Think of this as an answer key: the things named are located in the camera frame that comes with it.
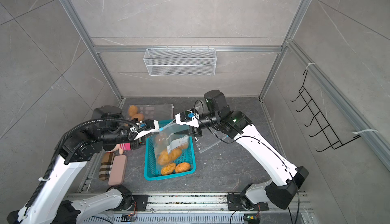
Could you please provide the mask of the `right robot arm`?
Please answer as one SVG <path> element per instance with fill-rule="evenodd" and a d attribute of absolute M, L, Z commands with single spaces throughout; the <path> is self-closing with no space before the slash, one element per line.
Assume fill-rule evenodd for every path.
<path fill-rule="evenodd" d="M 243 112 L 231 110 L 220 90 L 205 93 L 204 100 L 207 113 L 193 107 L 176 114 L 176 122 L 188 125 L 189 135 L 201 136 L 204 128 L 227 135 L 232 143 L 241 145 L 266 170 L 271 178 L 269 181 L 249 184 L 240 193 L 245 208 L 271 202 L 280 209 L 288 209 L 293 198 L 298 197 L 299 189 L 309 175 L 308 170 L 285 159 Z"/>

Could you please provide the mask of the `wrinkled brown potato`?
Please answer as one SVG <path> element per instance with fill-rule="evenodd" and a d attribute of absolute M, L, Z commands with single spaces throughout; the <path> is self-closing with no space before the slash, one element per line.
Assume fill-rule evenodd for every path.
<path fill-rule="evenodd" d="M 138 107 L 135 105 L 130 105 L 128 108 L 128 115 L 129 117 L 133 117 L 138 113 Z"/>

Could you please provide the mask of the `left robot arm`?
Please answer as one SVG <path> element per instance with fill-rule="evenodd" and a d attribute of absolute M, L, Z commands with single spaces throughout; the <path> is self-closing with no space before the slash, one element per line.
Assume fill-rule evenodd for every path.
<path fill-rule="evenodd" d="M 81 202 L 64 197 L 95 154 L 123 143 L 137 149 L 140 140 L 157 130 L 157 121 L 135 116 L 124 119 L 121 110 L 114 106 L 96 108 L 91 120 L 73 127 L 61 137 L 33 195 L 20 210 L 8 214 L 7 223 L 79 224 L 106 210 L 135 209 L 132 192 L 122 184 Z"/>

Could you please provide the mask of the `smooth brown potato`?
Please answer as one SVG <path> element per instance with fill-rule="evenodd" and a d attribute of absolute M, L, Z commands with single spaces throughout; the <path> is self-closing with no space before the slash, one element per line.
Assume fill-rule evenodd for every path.
<path fill-rule="evenodd" d="M 165 149 L 164 151 L 162 151 L 159 155 L 158 155 L 158 158 L 157 158 L 157 163 L 160 165 L 160 166 L 166 166 L 168 165 L 169 163 L 172 162 L 172 157 L 171 157 L 171 153 L 168 153 L 168 151 Z"/>

